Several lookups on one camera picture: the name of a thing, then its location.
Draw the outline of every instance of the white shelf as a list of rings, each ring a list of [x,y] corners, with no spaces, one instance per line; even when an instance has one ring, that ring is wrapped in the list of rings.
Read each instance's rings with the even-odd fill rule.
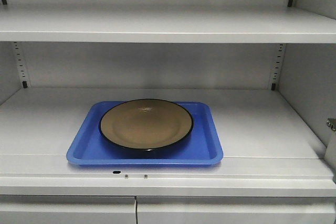
[[[335,43],[336,20],[296,8],[1,8],[0,41]]]
[[[208,104],[224,159],[207,168],[68,164],[94,103],[148,97]],[[336,197],[325,146],[274,91],[29,88],[0,106],[0,125],[0,194]]]

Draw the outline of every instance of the shelf lip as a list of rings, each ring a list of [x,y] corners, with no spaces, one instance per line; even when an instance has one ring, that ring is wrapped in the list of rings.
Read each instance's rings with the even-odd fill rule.
[[[1,7],[0,41],[336,43],[336,20],[297,8]]]

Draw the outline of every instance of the drawer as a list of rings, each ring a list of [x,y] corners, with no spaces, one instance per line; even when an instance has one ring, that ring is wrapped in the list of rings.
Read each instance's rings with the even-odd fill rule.
[[[333,224],[335,203],[138,198],[137,213],[138,224]]]
[[[135,224],[134,197],[0,197],[1,224]]]

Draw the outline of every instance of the cabinet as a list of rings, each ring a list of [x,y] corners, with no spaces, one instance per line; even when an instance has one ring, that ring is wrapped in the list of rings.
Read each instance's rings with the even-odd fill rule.
[[[2,0],[0,218],[333,223],[335,18],[334,0]],[[94,103],[139,98],[208,104],[224,159],[68,164]]]

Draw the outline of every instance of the plate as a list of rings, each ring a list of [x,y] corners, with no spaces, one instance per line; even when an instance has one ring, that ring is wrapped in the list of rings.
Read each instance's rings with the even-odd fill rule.
[[[192,128],[192,116],[185,108],[159,99],[119,104],[100,121],[100,131],[105,138],[123,147],[142,150],[174,144]]]

